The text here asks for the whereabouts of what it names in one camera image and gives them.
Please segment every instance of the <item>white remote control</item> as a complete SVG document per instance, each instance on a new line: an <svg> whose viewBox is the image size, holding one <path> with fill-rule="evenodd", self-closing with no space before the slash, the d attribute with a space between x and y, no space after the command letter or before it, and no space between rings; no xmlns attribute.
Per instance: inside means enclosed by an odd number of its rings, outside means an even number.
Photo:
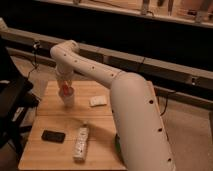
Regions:
<svg viewBox="0 0 213 171"><path fill-rule="evenodd" d="M87 140L89 136L89 128L87 125L83 125L78 130L78 135L75 143L73 159L76 162L84 162L87 152Z"/></svg>

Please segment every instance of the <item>chair backrest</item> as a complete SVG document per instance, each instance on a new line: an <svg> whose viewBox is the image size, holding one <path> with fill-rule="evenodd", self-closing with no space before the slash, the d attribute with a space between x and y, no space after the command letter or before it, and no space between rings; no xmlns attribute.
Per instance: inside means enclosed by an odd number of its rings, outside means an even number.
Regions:
<svg viewBox="0 0 213 171"><path fill-rule="evenodd" d="M10 58L4 40L0 36L0 80L11 80L20 75L21 73Z"/></svg>

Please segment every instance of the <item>small white object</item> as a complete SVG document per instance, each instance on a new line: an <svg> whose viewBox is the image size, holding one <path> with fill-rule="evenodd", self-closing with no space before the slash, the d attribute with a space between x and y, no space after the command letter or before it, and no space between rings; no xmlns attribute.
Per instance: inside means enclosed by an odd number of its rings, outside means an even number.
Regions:
<svg viewBox="0 0 213 171"><path fill-rule="evenodd" d="M90 106L94 107L94 106L102 106L102 105L106 105L107 104L107 100L105 96L94 96L90 98Z"/></svg>
<svg viewBox="0 0 213 171"><path fill-rule="evenodd" d="M89 128L87 127L87 125L84 125L81 128L79 128L73 155L73 159L75 162L85 161L88 137L89 137Z"/></svg>

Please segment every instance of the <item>wooden surface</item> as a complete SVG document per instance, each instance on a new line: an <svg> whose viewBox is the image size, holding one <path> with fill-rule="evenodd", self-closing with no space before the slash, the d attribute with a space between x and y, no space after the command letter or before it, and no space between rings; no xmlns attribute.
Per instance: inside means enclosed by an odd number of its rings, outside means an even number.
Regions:
<svg viewBox="0 0 213 171"><path fill-rule="evenodd" d="M115 152L116 131L108 90L93 81L75 81L73 87L75 105L70 109L58 97L57 83L48 83L19 163L20 170L125 170ZM107 106L89 107L89 98L96 95L106 95ZM86 162L79 164L73 162L72 155L77 130L84 121L89 124L90 137ZM64 132L64 143L42 141L44 129Z"/></svg>

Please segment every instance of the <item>green object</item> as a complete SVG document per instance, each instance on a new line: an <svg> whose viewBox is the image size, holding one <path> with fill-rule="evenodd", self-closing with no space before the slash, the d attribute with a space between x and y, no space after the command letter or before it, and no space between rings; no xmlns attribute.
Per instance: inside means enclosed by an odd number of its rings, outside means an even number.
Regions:
<svg viewBox="0 0 213 171"><path fill-rule="evenodd" d="M121 152L121 146L120 146L120 137L118 136L118 134L115 135L115 149L120 161L124 163L122 152Z"/></svg>

